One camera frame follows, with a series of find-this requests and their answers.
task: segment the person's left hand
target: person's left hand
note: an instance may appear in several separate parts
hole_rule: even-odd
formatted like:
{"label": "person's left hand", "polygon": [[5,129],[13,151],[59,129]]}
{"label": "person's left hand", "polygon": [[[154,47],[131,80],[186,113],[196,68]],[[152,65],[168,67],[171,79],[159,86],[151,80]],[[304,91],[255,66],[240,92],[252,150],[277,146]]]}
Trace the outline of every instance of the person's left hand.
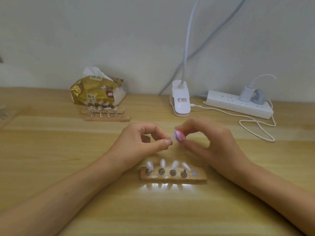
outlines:
{"label": "person's left hand", "polygon": [[[150,143],[151,134],[155,142]],[[114,158],[119,169],[124,172],[143,158],[168,149],[173,142],[162,128],[155,123],[130,123],[106,152],[105,157]]]}

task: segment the wooden table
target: wooden table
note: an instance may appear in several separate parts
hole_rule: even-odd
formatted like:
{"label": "wooden table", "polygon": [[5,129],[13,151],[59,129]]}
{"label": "wooden table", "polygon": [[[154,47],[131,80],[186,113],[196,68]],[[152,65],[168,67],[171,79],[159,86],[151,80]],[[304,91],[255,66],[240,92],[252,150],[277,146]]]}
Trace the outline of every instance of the wooden table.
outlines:
{"label": "wooden table", "polygon": [[[191,99],[201,104],[200,99]],[[65,90],[0,88],[0,103],[20,110],[0,130],[0,210],[88,165],[102,155],[128,123],[84,122]],[[187,118],[176,117],[168,96],[129,94],[120,104],[131,121],[153,121],[169,135]],[[227,125],[255,163],[315,193],[315,104],[274,103],[275,143],[238,125],[241,118],[192,108]],[[257,131],[254,124],[247,124]],[[202,144],[200,133],[190,136]],[[152,184],[139,180],[150,159],[205,167],[206,185]],[[141,161],[102,190],[60,235],[301,235],[280,214],[229,182],[175,143]]]}

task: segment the hand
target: hand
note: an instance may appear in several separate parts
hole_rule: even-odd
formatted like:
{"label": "hand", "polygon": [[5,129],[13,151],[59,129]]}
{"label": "hand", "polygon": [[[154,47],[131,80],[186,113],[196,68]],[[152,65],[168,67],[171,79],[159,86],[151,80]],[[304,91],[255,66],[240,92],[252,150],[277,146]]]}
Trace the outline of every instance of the hand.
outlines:
{"label": "hand", "polygon": [[[155,142],[150,143],[151,134]],[[113,157],[122,172],[136,165],[143,158],[168,149],[173,142],[155,123],[130,123],[111,146],[106,157]]]}
{"label": "hand", "polygon": [[236,143],[231,131],[208,118],[191,118],[175,127],[185,136],[194,132],[202,132],[210,140],[208,148],[190,140],[181,145],[187,147],[197,156],[205,159],[217,172],[235,182],[239,173],[253,164]]}

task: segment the power strip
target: power strip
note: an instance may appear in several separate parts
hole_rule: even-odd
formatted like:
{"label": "power strip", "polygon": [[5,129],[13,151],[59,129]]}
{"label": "power strip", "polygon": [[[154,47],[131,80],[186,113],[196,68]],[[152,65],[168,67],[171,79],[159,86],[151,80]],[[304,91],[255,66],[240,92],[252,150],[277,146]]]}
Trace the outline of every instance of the power strip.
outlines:
{"label": "power strip", "polygon": [[207,100],[203,103],[208,106],[227,109],[264,119],[269,119],[273,115],[273,110],[267,102],[265,102],[264,105],[258,105],[253,102],[244,102],[238,100],[237,95],[212,90],[209,90]]}

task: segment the white wall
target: white wall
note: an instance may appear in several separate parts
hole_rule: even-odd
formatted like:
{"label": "white wall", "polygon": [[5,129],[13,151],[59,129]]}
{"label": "white wall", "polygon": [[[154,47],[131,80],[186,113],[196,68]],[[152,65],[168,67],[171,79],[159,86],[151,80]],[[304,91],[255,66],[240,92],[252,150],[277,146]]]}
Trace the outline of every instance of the white wall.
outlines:
{"label": "white wall", "polygon": [[[241,0],[201,0],[189,53]],[[68,89],[86,66],[157,93],[182,59],[195,0],[1,0],[0,86]],[[188,63],[191,95],[237,94],[254,77],[271,99],[315,101],[315,0],[247,0]]]}

